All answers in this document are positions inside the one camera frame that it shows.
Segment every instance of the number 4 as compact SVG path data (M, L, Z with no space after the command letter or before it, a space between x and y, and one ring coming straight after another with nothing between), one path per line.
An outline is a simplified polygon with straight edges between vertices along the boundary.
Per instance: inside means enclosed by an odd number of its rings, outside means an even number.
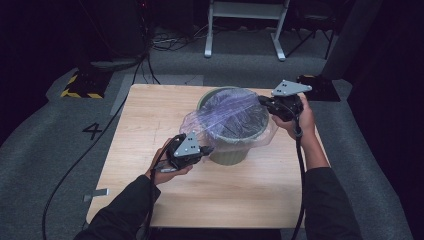
M98 123L93 123L90 126L84 128L84 130L82 130L83 132L89 132L91 133L91 140L94 139L94 137L96 136L96 133L102 132L103 130L98 130L99 129L99 124Z

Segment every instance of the white stand leg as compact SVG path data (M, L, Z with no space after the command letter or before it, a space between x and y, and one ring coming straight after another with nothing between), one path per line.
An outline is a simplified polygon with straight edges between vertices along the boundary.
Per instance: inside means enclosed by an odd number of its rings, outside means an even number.
M280 19L278 20L277 31L275 33L271 33L272 43L274 43L274 48L277 53L277 57L280 61L286 60L286 56L284 55L283 49L281 48L279 39L280 39L280 34L281 34L281 29L283 27L284 19L286 18L289 3L290 3L290 0L284 1L283 9L281 10L281 16L280 16Z
M212 40L213 40L213 0L209 3L209 16L208 16L208 36L206 38L205 57L210 58L212 56Z

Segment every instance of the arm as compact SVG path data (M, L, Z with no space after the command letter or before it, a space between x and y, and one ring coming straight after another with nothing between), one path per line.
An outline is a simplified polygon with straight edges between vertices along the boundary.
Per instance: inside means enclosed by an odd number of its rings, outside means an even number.
M300 126L301 146L305 153L306 175L304 189L305 228L308 239L362 239L350 201L328 164L315 135L312 109L303 96ZM293 123L272 116L276 124L294 139Z
M149 211L150 169L154 166L162 148L158 149L152 164L144 175L130 183L107 207L102 208L94 216L89 227L75 237L75 240L88 239L135 239L138 228ZM171 173L156 173L155 185L170 181L178 175L187 174L193 166L188 166ZM155 197L160 191L155 187Z

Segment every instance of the cable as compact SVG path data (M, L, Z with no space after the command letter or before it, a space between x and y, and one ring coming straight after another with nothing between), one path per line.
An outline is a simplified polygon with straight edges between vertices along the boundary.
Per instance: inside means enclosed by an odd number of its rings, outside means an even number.
M155 74L153 73L153 69L152 69L152 64L150 63L150 54L147 54L147 62L149 63L149 69L150 69L150 74L152 74L152 78L159 84L161 85L161 83L159 82L159 80L155 77Z
M156 166L159 164L160 159L162 159L163 154L168 150L169 146L181 135L174 136L166 145L163 147L162 152L159 154L158 158L156 159L155 165L153 165L152 169L150 169L150 202L149 202L149 212L146 220L146 226L145 226L145 234L146 239L150 238L150 223L152 221L152 215L153 215L153 208L154 203L156 201L155 196L155 176L156 176Z
M184 84L188 85L188 83L193 81L195 78L197 78L197 75L194 75L194 77L192 79L185 81Z
M134 84L135 82L135 77L137 76L137 71L138 68L140 67L141 62L138 64L137 68L135 69L134 72L134 77L133 77L133 81L132 84ZM65 175L63 175L63 177L60 179L59 183L56 185L56 187L54 188L53 192L51 193L49 199L47 200L47 203L44 207L44 212L43 212L43 217L42 217L42 221L41 221L41 228L42 228L42 233L43 233L43 239L47 240L47 234L46 234L46 218L47 218L47 211L49 210L50 207L50 203L54 197L54 195L56 194L57 190L59 189L59 187L62 185L62 183L65 181L65 179L68 177L68 175L71 173L71 171L78 165L78 163L81 162L81 160L90 152L90 150L97 144L97 142L99 142L99 140L102 138L102 136L105 134L105 132L108 130L108 128L110 127L110 125L112 124L113 120L116 118L116 116L118 115L119 111L121 111L121 108L124 106L125 102L127 101L127 97L128 95L125 97L124 101L122 101L121 105L119 106L118 110L116 110L115 114L112 116L112 118L109 120L108 124L106 125L106 127L103 129L103 131L100 133L99 137L88 147L88 149L74 162L74 164L72 164L72 166L68 169L68 171L66 171Z
M302 140L302 129L300 128L300 124L299 124L299 116L296 116L294 118L295 121L295 134L296 134L296 151L297 151L297 158L299 159L299 167L300 167L300 179L302 182L302 198L300 200L300 212L299 212L299 217L297 218L297 223L296 223L296 227L294 228L294 232L292 235L292 240L295 240L297 237L297 234L299 232L300 229L300 225L302 224L303 221L303 216L305 214L305 206L303 205L303 193L304 193L304 188L305 188L305 165L303 163L303 156L302 156L302 150L301 150L301 146L300 146L300 142Z
M144 76L143 64L141 64L141 73L143 74L143 79L144 79L144 81L146 81L146 84L149 84L149 82L146 79L146 76Z
M81 231L84 230L85 224L87 224L87 220L84 219L84 222L83 222L83 224L81 226Z
M188 39L185 36L170 37L171 33L157 33L156 36L153 38L153 49L157 51L177 51L183 47L186 47L190 43L196 42L200 38L205 38L207 34L200 37L198 37L197 35L200 34L204 29L206 29L207 26L208 24L197 30L196 33L194 33L192 39ZM166 47L159 46L159 44L165 43L168 43L169 45Z

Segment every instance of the black cable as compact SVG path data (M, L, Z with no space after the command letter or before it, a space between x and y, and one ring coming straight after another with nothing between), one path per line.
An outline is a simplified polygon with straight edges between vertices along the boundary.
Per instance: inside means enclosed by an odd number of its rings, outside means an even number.
M174 40L170 40L169 41L169 46L168 47L161 47L161 46L157 46L154 45L153 49L157 50L157 51L177 51L185 46L187 46L189 43L195 42L197 39L194 39L192 41L187 40L187 38L177 38ZM179 47L173 48L174 46L176 46L177 44L182 44Z
M134 77L133 77L133 82L131 85L134 84L135 82L135 77L137 75L137 71L138 68L140 67L141 62L138 64L137 68L135 69L134 72ZM56 185L56 187L54 188L53 192L51 193L49 199L47 200L47 203L44 207L44 212L43 212L43 218L41 220L41 228L42 228L42 233L43 233L43 239L47 240L47 234L46 234L46 218L47 218L47 211L49 210L50 207L50 203L54 197L54 195L56 194L57 190L59 189L59 187L62 185L62 183L65 181L65 179L68 177L68 175L71 173L71 171L78 165L78 163L81 162L81 160L91 151L91 149L97 144L97 142L102 138L102 136L105 134L105 132L108 130L108 128L110 127L110 125L112 124L113 120L116 118L116 116L118 115L119 111L121 111L121 108L124 106L125 102L127 101L127 97L128 95L125 97L124 101L122 101L121 105L119 106L118 110L116 110L115 114L112 116L112 118L109 120L108 124L106 125L106 127L103 129L103 131L100 133L99 137L88 147L88 149L74 162L74 164L72 164L72 166L68 169L68 171L65 173L65 175L63 175L63 177L60 179L59 183Z
M87 220L84 219L84 223L81 226L81 231L84 230L85 224L87 224Z
M146 81L146 84L149 84L149 82L146 79L146 76L144 75L143 64L141 64L141 73L143 74L143 79L144 79L144 81Z
M297 218L296 227L294 228L294 232L292 235L292 240L295 240L297 237L297 234L300 229L300 225L303 221L303 216L305 214L305 206L303 205L303 193L305 189L305 165L303 163L303 156L302 156L302 150L301 150L301 140L302 140L302 129L300 128L299 124L299 116L296 116L294 118L295 122L295 135L296 135L296 151L297 151L297 158L299 159L299 167L300 167L300 179L301 179L301 186L302 186L302 198L300 200L300 212L299 217Z
M160 160L162 159L162 156L164 153L166 153L166 151L168 150L169 146L171 146L171 144L177 139L179 138L180 135L176 135L175 137L173 137L166 145L165 147L162 148L162 152L159 154L158 158L156 159L155 164L153 165L152 169L150 169L150 202L149 202L149 212L147 215L147 219L146 219L146 224L145 224L145 239L149 239L150 238L150 222L152 221L152 216L153 216L153 208L154 208L154 204L155 204L155 200L156 200L156 196L155 196L155 177L156 177L156 166L159 164Z
M155 77L155 74L153 73L153 69L152 69L152 64L150 63L150 54L147 54L147 62L149 63L149 69L150 69L150 74L152 74L152 78L159 84L161 85L161 83L159 82L159 80Z

